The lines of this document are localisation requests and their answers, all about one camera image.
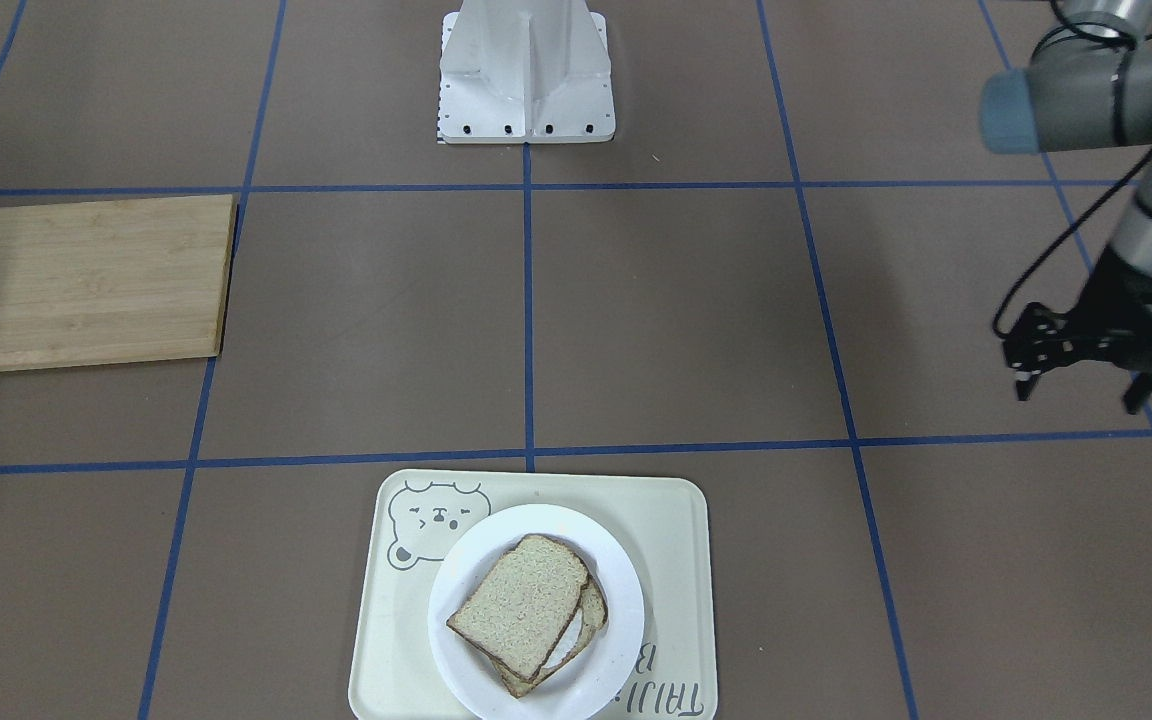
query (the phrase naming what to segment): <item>bear drawing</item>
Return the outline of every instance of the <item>bear drawing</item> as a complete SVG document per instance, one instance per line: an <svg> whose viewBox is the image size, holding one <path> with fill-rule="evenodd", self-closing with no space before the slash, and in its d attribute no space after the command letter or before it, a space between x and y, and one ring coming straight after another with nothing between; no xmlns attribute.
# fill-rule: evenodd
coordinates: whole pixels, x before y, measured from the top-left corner
<svg viewBox="0 0 1152 720"><path fill-rule="evenodd" d="M394 541L389 564L410 569L422 560L442 560L465 530L492 514L492 501L476 483L433 483L408 479L389 500Z"/></svg>

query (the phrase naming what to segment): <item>round plate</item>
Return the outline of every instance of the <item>round plate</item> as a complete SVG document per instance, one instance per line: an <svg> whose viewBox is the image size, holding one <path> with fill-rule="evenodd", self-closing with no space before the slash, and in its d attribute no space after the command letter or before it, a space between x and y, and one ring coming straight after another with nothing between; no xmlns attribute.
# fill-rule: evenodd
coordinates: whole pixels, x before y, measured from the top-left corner
<svg viewBox="0 0 1152 720"><path fill-rule="evenodd" d="M492 662L447 626L492 564L522 537L567 543L598 579L607 624L589 647L533 691L513 697ZM585 720L602 710L634 669L643 644L643 588L626 548L602 525L556 505L521 505L480 520L454 544L429 598L429 644L452 694L488 720Z"/></svg>

